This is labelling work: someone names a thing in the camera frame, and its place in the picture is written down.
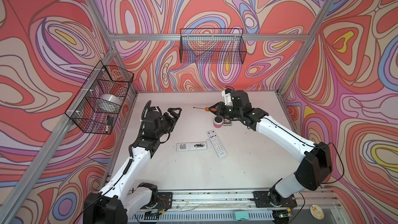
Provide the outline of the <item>white remote with back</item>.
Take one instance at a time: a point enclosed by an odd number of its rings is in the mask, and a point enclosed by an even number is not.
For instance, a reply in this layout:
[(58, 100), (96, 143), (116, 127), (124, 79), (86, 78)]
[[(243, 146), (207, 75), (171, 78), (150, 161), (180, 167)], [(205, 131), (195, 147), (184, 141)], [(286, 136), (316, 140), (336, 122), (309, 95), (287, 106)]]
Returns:
[[(204, 144), (205, 147), (199, 148), (194, 147), (195, 144)], [(206, 142), (191, 142), (191, 143), (178, 143), (176, 146), (177, 151), (197, 151), (197, 150), (206, 150), (207, 143)]]

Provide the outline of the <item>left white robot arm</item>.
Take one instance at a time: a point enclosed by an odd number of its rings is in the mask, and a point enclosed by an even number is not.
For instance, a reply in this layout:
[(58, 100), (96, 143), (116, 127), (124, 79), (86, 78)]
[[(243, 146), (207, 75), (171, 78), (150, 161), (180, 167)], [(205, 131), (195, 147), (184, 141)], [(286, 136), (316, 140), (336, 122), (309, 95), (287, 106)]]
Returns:
[(111, 180), (98, 192), (90, 193), (80, 214), (84, 224), (126, 224), (142, 208), (149, 216), (160, 216), (170, 209), (168, 200), (159, 197), (158, 187), (151, 183), (133, 184), (180, 118), (181, 108), (165, 113), (148, 101), (141, 115), (136, 140), (129, 145), (129, 156)]

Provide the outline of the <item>orange handled screwdriver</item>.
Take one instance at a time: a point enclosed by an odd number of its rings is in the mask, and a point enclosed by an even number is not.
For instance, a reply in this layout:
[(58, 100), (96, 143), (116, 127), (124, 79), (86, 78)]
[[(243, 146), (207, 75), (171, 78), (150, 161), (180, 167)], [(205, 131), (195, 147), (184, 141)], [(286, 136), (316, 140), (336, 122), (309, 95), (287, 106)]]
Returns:
[(193, 109), (198, 109), (198, 110), (205, 110), (206, 112), (215, 112), (217, 108), (209, 108), (209, 107), (193, 107)]

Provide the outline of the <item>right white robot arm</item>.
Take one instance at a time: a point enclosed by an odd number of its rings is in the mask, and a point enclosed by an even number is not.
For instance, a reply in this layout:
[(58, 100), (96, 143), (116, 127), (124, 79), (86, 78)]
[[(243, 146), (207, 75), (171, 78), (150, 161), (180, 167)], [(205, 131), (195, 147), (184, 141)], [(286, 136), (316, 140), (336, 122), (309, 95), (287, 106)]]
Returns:
[(254, 108), (242, 90), (222, 91), (224, 101), (207, 110), (215, 116), (239, 121), (247, 128), (269, 137), (299, 163), (295, 172), (277, 181), (269, 190), (274, 205), (304, 189), (315, 191), (332, 173), (331, 148), (324, 142), (314, 143), (277, 122), (261, 108)]

